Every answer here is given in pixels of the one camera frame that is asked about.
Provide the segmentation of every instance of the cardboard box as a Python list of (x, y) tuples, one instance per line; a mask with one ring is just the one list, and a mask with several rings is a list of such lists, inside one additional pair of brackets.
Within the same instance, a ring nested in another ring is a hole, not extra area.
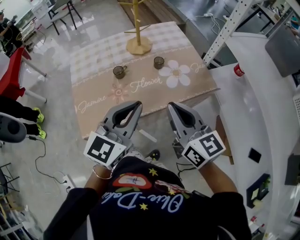
[(226, 147), (226, 150), (223, 152), (222, 155), (228, 156), (230, 164), (234, 165), (233, 155), (231, 153), (229, 142), (228, 142), (228, 139), (227, 139), (227, 135), (226, 135), (226, 132), (225, 132), (225, 129), (224, 129), (224, 126), (223, 126), (223, 123), (221, 121), (220, 116), (217, 116), (216, 131), (219, 134), (221, 140), (223, 141), (223, 143), (224, 143), (224, 145)]

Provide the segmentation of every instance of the beige tablecloth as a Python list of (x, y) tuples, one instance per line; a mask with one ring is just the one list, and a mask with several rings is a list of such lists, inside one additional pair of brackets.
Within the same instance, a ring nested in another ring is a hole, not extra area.
[[(108, 109), (123, 101), (141, 101), (143, 115), (147, 115), (171, 101), (184, 102), (217, 89), (203, 60), (175, 22), (152, 25), (142, 35), (153, 43), (143, 56), (126, 51), (127, 40), (134, 34), (125, 33), (72, 54), (72, 90), (83, 138), (97, 128)], [(157, 56), (165, 59), (161, 70), (153, 67)], [(121, 80), (113, 75), (117, 65), (128, 67)]]

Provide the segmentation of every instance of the red chair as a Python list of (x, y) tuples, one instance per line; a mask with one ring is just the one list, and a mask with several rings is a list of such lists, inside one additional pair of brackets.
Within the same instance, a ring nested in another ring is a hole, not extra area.
[(26, 94), (46, 103), (46, 98), (34, 92), (26, 90), (25, 88), (20, 88), (20, 85), (22, 85), (23, 77), (22, 73), (20, 74), (20, 72), (22, 72), (24, 63), (28, 64), (41, 75), (46, 76), (45, 73), (32, 65), (27, 59), (31, 59), (31, 57), (24, 47), (18, 48), (10, 57), (8, 69), (0, 80), (0, 94), (13, 100), (17, 100), (19, 96), (22, 97), (24, 94)]

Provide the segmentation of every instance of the white flower print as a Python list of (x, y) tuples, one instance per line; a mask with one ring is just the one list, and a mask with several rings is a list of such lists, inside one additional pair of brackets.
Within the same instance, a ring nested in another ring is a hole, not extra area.
[(191, 83), (191, 80), (186, 75), (190, 72), (190, 68), (187, 65), (181, 65), (175, 60), (168, 61), (169, 67), (163, 67), (159, 70), (159, 75), (161, 76), (168, 76), (166, 81), (167, 86), (169, 88), (175, 88), (178, 84), (178, 81), (184, 86), (188, 86)]

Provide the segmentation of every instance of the wrist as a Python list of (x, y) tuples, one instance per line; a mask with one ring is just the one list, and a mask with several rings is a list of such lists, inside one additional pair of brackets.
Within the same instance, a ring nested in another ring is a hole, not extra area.
[(202, 168), (198, 169), (201, 174), (210, 171), (215, 166), (213, 162), (205, 164)]
[(96, 166), (94, 166), (93, 169), (95, 171), (95, 172), (93, 172), (93, 174), (96, 173), (96, 175), (98, 175), (99, 177), (104, 178), (104, 179), (109, 178), (112, 173), (111, 170), (108, 170), (107, 168), (105, 168), (101, 165), (96, 165)]

